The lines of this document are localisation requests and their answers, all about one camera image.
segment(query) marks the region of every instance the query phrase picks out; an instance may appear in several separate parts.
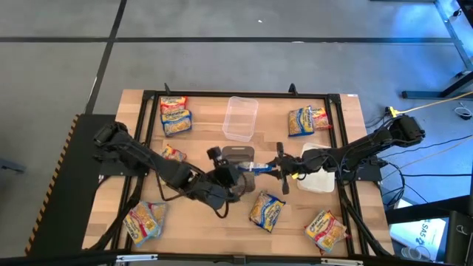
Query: concrete floor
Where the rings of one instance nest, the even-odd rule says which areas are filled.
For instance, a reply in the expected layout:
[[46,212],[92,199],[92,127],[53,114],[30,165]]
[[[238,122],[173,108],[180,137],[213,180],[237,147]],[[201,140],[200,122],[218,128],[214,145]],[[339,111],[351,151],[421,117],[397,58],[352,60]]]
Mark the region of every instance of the concrete floor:
[[[108,36],[119,2],[4,0],[0,36]],[[455,8],[450,1],[444,4]],[[368,0],[134,0],[126,6],[118,35],[449,37],[433,4]],[[28,167],[22,175],[0,171],[0,256],[23,255],[104,47],[0,44],[0,157]],[[451,44],[116,44],[95,113],[115,113],[123,89],[162,89],[164,82],[174,90],[266,92],[285,92],[294,82],[300,92],[359,94],[365,120],[371,120],[385,106],[402,110],[431,102],[402,100],[399,94],[405,89],[441,90],[461,70]],[[452,111],[457,106],[451,102],[412,113],[427,132],[422,146],[473,132],[472,122]],[[391,161],[402,166],[447,146]],[[471,150],[472,143],[465,143],[404,172],[469,173]],[[391,171],[383,169],[384,174]],[[406,182],[435,201],[467,194],[470,179],[410,177]],[[400,184],[392,175],[383,186]],[[422,202],[409,189],[405,197]]]

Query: white container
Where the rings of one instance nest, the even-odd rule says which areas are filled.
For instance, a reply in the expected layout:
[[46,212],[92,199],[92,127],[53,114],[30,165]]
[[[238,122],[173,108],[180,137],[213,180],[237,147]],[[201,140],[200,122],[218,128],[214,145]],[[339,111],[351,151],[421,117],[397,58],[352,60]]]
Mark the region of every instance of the white container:
[[250,98],[230,97],[223,122],[223,133],[229,140],[248,142],[253,137],[258,101]]
[[[325,149],[328,147],[305,143],[302,153],[308,149]],[[297,188],[314,193],[330,193],[335,188],[335,173],[327,173],[323,168],[318,172],[308,174],[304,180],[297,180]]]

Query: yellow black hazard stripe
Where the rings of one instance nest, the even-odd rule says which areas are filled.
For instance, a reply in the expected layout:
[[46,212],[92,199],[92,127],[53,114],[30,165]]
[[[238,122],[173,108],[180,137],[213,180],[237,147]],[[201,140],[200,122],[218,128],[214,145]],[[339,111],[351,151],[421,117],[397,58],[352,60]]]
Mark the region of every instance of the yellow black hazard stripe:
[[64,144],[64,147],[62,148],[61,156],[59,157],[56,168],[54,169],[54,173],[52,174],[50,185],[47,188],[46,196],[44,197],[44,200],[43,200],[43,205],[41,206],[41,209],[39,210],[38,217],[36,218],[35,225],[33,226],[33,232],[31,233],[30,238],[28,239],[26,248],[24,249],[24,252],[27,255],[30,252],[30,248],[31,248],[31,245],[33,244],[33,241],[35,240],[35,234],[38,231],[39,225],[41,224],[41,219],[43,218],[44,212],[46,211],[47,203],[50,201],[52,189],[54,188],[54,184],[56,183],[56,179],[58,178],[59,170],[61,169],[62,162],[64,160],[64,157],[66,156],[67,147],[69,146],[69,142],[71,141],[72,134],[74,134],[75,124],[77,123],[78,118],[79,118],[79,115],[75,115],[74,119],[72,120],[71,129],[69,130],[66,143]]

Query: wooden tabletop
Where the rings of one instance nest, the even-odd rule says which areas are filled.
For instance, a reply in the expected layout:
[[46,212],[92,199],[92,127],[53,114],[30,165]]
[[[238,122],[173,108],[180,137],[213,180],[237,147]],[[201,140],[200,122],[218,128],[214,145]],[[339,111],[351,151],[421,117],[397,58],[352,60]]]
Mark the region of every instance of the wooden tabletop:
[[[130,135],[135,132],[143,90],[123,91],[116,120],[125,123]],[[256,162],[268,162],[276,156],[276,142],[283,142],[285,152],[300,155],[304,143],[330,146],[328,131],[317,131],[311,136],[287,136],[287,114],[303,106],[323,107],[323,100],[256,98],[259,102],[255,132],[250,142],[241,143],[225,138],[222,132],[228,98],[190,97],[188,109],[192,112],[192,130],[174,137],[165,137],[159,116],[154,124],[151,148],[161,152],[166,144],[185,152],[187,161],[204,171],[213,168],[206,150],[219,146],[252,146]],[[341,95],[342,108],[349,141],[366,135],[364,120],[357,95]],[[341,138],[336,110],[333,107],[337,143]],[[151,104],[146,110],[141,141],[147,130]],[[116,217],[123,187],[123,177],[109,178],[97,191],[83,248],[96,243]],[[169,202],[169,212],[161,239],[149,239],[136,251],[158,253],[207,253],[246,254],[268,256],[320,256],[319,249],[303,235],[309,224],[321,210],[332,211],[341,221],[337,190],[329,194],[301,191],[295,180],[288,180],[290,193],[282,195],[282,184],[268,175],[256,177],[256,190],[245,194],[238,203],[230,204],[228,217],[219,219],[207,205],[185,197]],[[375,238],[392,253],[386,217],[379,189],[370,182],[357,182],[363,218]],[[258,193],[266,190],[286,202],[272,233],[257,227],[248,220]],[[167,197],[176,192],[164,189]],[[142,200],[160,202],[154,172],[145,178]],[[351,220],[355,251],[360,253],[358,234]],[[119,247],[124,246],[125,229],[122,228]],[[345,241],[339,242],[332,253],[325,256],[346,256]]]

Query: yellow cable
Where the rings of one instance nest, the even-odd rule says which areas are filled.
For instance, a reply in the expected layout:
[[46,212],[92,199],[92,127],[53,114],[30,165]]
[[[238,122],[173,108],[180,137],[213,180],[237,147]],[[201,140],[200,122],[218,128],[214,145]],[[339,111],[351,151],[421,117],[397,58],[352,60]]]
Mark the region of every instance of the yellow cable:
[[412,109],[408,109],[408,110],[405,110],[405,111],[398,111],[398,110],[396,110],[396,109],[393,109],[391,106],[389,107],[389,110],[391,111],[391,115],[392,115],[393,117],[396,117],[397,115],[401,115],[401,114],[405,114],[405,113],[407,113],[407,112],[419,110],[419,109],[422,109],[422,108],[424,108],[424,107],[434,106],[435,104],[445,103],[445,102],[448,102],[448,101],[451,101],[451,100],[457,100],[457,99],[463,98],[463,97],[465,97],[465,96],[467,96],[467,95],[470,95],[470,94],[473,94],[473,91],[467,92],[467,93],[463,93],[462,95],[458,95],[458,96],[453,97],[453,98],[448,98],[448,99],[445,99],[445,100],[439,100],[439,101],[434,102],[434,103],[429,103],[429,104],[426,104],[426,105],[423,105],[423,106],[419,106],[419,107],[415,107],[415,108],[412,108]]
[[464,141],[459,142],[459,143],[457,143],[457,144],[455,144],[455,145],[453,145],[453,146],[451,146],[451,147],[449,147],[449,148],[447,148],[447,149],[444,149],[443,151],[436,152],[436,153],[431,154],[431,155],[429,155],[429,156],[422,157],[421,159],[417,159],[417,160],[415,160],[415,161],[413,161],[413,162],[410,162],[410,163],[408,163],[408,164],[406,164],[406,165],[403,165],[403,166],[399,167],[398,169],[396,169],[395,171],[392,171],[392,172],[391,172],[390,174],[388,174],[387,176],[385,176],[385,177],[383,178],[383,180],[385,180],[388,176],[390,176],[391,174],[396,173],[398,170],[401,170],[402,168],[404,168],[404,167],[406,167],[406,166],[410,166],[410,165],[412,165],[413,163],[417,163],[417,162],[420,162],[420,161],[425,160],[425,159],[427,159],[427,158],[433,157],[433,156],[435,156],[435,155],[439,155],[439,154],[441,154],[441,153],[444,153],[445,151],[449,151],[449,150],[455,148],[456,146],[459,146],[459,145],[461,145],[461,144],[467,142],[468,140],[471,140],[472,138],[473,138],[473,136],[468,137],[468,138],[466,138]]

